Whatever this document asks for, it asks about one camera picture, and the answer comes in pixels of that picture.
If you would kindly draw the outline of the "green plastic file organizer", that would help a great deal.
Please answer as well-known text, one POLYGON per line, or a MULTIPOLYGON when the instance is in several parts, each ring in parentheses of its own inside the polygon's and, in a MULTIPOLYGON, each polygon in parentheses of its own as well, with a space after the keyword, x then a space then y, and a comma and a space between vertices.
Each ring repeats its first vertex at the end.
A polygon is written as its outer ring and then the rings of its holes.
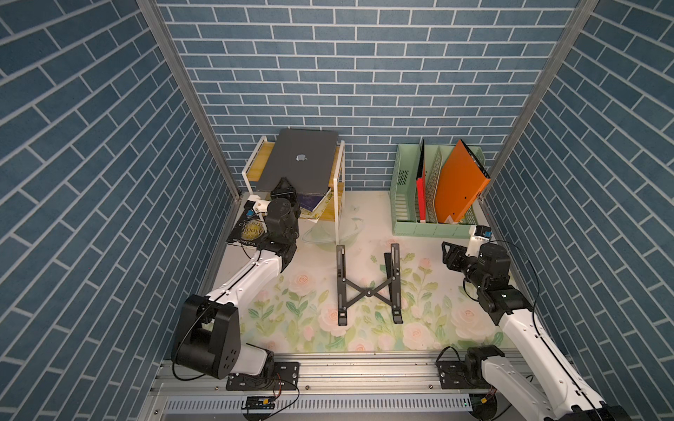
POLYGON ((398 144, 390 186, 391 224, 396 236, 468 239, 470 226, 478 224, 472 205, 459 224, 421 223, 417 199, 417 170, 421 144, 398 144))

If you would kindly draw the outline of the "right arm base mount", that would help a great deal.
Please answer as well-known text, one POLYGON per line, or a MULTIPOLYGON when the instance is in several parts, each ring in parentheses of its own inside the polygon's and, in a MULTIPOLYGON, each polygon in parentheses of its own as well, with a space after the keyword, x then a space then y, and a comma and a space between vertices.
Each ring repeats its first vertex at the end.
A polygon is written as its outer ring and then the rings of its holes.
POLYGON ((463 359, 454 347, 444 347, 435 360, 442 389, 491 389, 484 380, 482 363, 490 357, 504 356, 494 345, 470 347, 463 359))

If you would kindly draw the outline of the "floral table mat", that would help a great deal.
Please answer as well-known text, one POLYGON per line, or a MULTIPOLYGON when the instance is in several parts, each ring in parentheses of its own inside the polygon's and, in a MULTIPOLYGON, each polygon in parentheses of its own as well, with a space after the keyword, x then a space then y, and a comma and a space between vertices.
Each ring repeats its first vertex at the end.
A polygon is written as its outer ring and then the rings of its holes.
POLYGON ((340 241, 355 296, 385 279, 384 255, 400 248, 403 323, 395 324, 382 298, 361 298, 338 323, 335 224, 299 224, 298 249, 282 275, 267 283, 240 310, 246 343, 277 353, 386 352, 466 349, 512 341, 475 301, 472 286, 442 263, 442 242, 397 237, 392 232, 385 191, 352 191, 345 196, 340 241))

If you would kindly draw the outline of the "grey laptop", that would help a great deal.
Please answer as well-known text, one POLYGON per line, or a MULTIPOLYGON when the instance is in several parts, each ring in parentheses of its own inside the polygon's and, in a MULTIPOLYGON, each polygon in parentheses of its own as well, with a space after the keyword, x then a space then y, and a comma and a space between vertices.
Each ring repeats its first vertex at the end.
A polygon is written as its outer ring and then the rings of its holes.
POLYGON ((282 130, 256 183, 257 190, 271 192, 285 177, 298 194, 324 196, 338 140, 337 132, 282 130))

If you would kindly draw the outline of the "patterned paper folder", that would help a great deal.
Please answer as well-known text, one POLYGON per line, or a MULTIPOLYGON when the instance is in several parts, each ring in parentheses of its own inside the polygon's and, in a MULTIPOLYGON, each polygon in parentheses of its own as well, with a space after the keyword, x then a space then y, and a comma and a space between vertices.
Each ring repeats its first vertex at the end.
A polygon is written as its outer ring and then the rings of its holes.
POLYGON ((439 147, 431 146, 425 152, 425 204, 427 221, 437 223, 435 212, 435 195, 437 193, 439 177, 442 170, 442 152, 439 147))

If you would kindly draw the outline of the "black Moon and Sixpence book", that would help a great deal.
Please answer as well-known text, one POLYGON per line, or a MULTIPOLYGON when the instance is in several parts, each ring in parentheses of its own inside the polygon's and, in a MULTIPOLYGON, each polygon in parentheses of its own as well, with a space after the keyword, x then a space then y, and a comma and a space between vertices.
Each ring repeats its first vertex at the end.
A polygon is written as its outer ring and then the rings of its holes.
POLYGON ((228 244, 239 244, 244 247, 261 248, 266 244, 275 244, 278 242, 272 235, 270 226, 267 224, 266 217, 247 219, 243 216, 244 207, 240 216, 233 224, 233 229, 228 235, 228 244))

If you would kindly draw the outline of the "worn magazine stack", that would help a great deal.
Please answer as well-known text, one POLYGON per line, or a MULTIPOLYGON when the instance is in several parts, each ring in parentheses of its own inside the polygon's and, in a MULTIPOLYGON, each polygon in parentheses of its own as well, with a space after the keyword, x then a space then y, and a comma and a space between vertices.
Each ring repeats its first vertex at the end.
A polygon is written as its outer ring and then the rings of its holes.
POLYGON ((322 203, 319 205, 317 209, 314 210, 314 212, 306 212, 305 210, 300 210, 300 217, 302 219, 319 219, 323 212, 326 210, 326 207, 328 207, 328 203, 330 200, 333 198, 333 191, 329 189, 325 195, 323 195, 325 198, 323 199, 322 203))

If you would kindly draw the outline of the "dark blue book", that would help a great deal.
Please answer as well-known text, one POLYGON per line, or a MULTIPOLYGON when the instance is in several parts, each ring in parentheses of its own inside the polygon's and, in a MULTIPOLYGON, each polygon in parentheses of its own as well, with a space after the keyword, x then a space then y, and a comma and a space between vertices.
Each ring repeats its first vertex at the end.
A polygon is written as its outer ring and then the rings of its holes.
POLYGON ((314 212, 314 210, 317 209, 322 203, 324 198, 324 196, 299 194, 298 203, 302 210, 306 212, 314 212))

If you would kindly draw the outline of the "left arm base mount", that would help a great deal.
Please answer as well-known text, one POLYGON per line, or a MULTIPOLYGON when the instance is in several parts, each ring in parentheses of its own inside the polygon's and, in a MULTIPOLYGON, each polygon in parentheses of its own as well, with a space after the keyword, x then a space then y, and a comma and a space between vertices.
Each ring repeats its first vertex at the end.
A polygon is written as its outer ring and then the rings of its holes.
POLYGON ((228 391, 286 391, 298 386, 301 364, 298 361, 275 361, 269 355, 259 375, 231 374, 226 383, 228 391))

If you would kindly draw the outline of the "left aluminium corner post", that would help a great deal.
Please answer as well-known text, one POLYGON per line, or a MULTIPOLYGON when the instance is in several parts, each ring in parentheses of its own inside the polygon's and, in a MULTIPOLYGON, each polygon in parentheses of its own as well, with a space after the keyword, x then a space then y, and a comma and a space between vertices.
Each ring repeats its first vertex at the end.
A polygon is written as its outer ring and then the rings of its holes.
POLYGON ((226 158, 216 138, 212 125, 208 120, 204 107, 201 105, 198 93, 195 90, 190 76, 184 66, 174 40, 171 37, 168 26, 166 25, 163 14, 156 1, 138 0, 138 7, 147 22, 156 43, 163 55, 170 72, 172 73, 177 85, 184 96, 186 105, 191 115, 198 125, 200 133, 203 135, 205 144, 211 152, 214 160, 223 175, 226 185, 230 190, 235 201, 240 200, 240 191, 233 178, 232 172, 226 164, 226 158))

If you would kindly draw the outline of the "small black circuit board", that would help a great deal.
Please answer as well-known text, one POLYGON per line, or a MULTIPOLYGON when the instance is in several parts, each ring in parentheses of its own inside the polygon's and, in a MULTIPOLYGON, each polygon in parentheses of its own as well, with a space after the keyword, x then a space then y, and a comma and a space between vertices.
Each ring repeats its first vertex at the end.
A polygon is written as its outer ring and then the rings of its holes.
POLYGON ((273 412, 277 399, 273 396, 247 396, 242 410, 244 412, 273 412))

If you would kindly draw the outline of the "orange file folder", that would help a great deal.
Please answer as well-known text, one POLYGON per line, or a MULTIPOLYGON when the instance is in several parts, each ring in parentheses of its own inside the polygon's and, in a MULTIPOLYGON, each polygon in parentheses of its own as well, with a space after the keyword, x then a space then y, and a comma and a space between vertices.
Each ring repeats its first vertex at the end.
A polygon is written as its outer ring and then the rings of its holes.
POLYGON ((460 140, 440 173, 434 205, 438 222, 458 224, 490 182, 484 165, 460 140))

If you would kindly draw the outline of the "right aluminium corner post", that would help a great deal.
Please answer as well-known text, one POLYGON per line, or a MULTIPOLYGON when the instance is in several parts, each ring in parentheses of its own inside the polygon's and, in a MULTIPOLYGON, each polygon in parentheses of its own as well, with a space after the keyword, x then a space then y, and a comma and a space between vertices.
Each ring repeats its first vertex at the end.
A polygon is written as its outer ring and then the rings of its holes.
POLYGON ((525 101, 520 115, 514 121, 512 131, 507 136, 502 149, 496 157, 496 161, 491 168, 491 182, 482 193, 481 202, 484 202, 486 196, 495 188, 498 175, 505 168, 510 155, 514 152, 536 109, 542 103, 543 97, 558 74, 564 59, 570 54, 572 47, 598 3, 598 0, 581 0, 577 3, 577 7, 570 15, 558 43, 552 49, 549 59, 546 61, 542 72, 535 82, 535 86, 525 101))

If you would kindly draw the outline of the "red file folder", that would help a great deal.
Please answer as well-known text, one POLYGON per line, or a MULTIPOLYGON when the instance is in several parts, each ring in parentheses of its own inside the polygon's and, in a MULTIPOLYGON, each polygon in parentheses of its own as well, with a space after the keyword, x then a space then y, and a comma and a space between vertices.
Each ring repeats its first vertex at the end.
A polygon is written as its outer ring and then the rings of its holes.
POLYGON ((419 163, 417 168, 416 175, 416 191, 417 191, 417 201, 419 206, 419 222, 427 222, 427 211, 426 211, 426 188, 425 188, 425 140, 421 140, 419 145, 419 163))

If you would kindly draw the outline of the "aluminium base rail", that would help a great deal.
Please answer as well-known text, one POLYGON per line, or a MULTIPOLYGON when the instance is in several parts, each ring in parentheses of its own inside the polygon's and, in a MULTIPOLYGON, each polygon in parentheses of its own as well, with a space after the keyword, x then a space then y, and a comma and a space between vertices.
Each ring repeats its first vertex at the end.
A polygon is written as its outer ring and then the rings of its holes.
MULTIPOLYGON (((275 361, 301 364, 298 386, 286 391, 228 391, 227 378, 197 374, 167 362, 154 381, 140 418, 143 420, 215 420, 227 416, 246 420, 314 419, 347 413, 353 419, 383 414, 417 419, 426 412, 467 412, 480 419, 497 413, 495 389, 442 389, 435 360, 440 351, 354 354, 273 354, 275 361), (244 412, 247 396, 273 396, 273 412, 244 412)), ((532 384, 537 380, 520 352, 505 353, 532 384)))

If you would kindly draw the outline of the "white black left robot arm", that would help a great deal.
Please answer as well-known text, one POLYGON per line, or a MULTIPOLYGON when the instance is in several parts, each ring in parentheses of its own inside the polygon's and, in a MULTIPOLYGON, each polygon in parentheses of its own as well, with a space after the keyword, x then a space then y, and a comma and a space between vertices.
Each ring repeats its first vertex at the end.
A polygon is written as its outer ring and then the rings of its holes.
POLYGON ((206 375, 219 380, 228 375, 245 375, 261 382, 276 379, 273 353, 242 343, 240 310, 291 263, 297 251, 299 216, 297 191, 285 177, 273 189, 270 201, 249 197, 236 227, 262 222, 263 233, 254 240, 232 233, 230 240, 250 245, 256 253, 221 286, 186 299, 171 350, 173 367, 197 371, 192 380, 206 375))

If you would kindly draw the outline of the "aluminium corner post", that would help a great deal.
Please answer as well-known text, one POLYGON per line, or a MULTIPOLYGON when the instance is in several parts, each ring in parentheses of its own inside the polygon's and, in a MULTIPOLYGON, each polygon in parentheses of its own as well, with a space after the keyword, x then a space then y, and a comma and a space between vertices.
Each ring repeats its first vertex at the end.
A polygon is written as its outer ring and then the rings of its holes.
POLYGON ((212 125, 208 120, 204 107, 201 105, 198 93, 195 90, 190 76, 184 66, 174 40, 171 37, 168 26, 166 25, 163 14, 156 1, 138 0, 138 7, 147 22, 156 43, 163 55, 170 72, 172 73, 177 85, 184 96, 186 105, 191 115, 198 125, 200 133, 203 135, 205 144, 211 152, 214 160, 223 175, 226 185, 230 190, 235 201, 240 200, 240 191, 233 178, 232 172, 226 164, 226 158, 216 138, 212 125))
POLYGON ((542 103, 543 97, 558 74, 564 59, 570 54, 572 47, 598 3, 598 0, 581 0, 577 3, 577 7, 570 15, 558 43, 552 49, 549 59, 546 61, 542 72, 535 82, 535 86, 525 101, 520 115, 514 121, 512 131, 507 136, 502 149, 496 157, 496 161, 491 168, 491 182, 482 193, 481 202, 484 202, 486 196, 495 188, 498 175, 505 168, 510 155, 514 152, 536 109, 542 103))

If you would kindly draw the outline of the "white frame wooden shelf rack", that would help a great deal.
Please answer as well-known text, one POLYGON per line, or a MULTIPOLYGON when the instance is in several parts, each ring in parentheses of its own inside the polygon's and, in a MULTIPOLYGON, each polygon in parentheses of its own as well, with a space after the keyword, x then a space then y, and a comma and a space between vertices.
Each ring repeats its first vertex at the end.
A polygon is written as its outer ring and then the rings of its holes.
MULTIPOLYGON (((266 137, 261 138, 256 148, 252 152, 250 158, 242 170, 242 177, 249 193, 264 193, 257 190, 256 183, 259 181, 263 173, 264 167, 270 158, 275 142, 270 142, 266 137)), ((345 171, 345 142, 338 140, 335 159, 333 160, 333 167, 331 173, 331 180, 329 188, 333 191, 333 198, 328 203, 328 207, 323 212, 319 219, 310 219, 313 222, 319 220, 328 220, 335 222, 335 236, 333 239, 335 243, 340 242, 340 212, 342 205, 342 198, 344 195, 344 171, 345 171)))

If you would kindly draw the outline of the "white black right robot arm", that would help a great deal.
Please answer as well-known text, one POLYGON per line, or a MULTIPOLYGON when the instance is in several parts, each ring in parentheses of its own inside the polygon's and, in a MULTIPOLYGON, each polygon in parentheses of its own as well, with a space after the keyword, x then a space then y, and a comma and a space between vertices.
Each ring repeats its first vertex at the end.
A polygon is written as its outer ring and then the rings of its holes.
POLYGON ((474 388, 490 387, 526 420, 628 420, 572 366, 545 332, 534 305, 510 284, 510 257, 497 242, 484 242, 476 254, 468 247, 442 243, 442 261, 477 290, 480 307, 514 342, 537 384, 529 382, 496 346, 471 347, 464 377, 474 388))

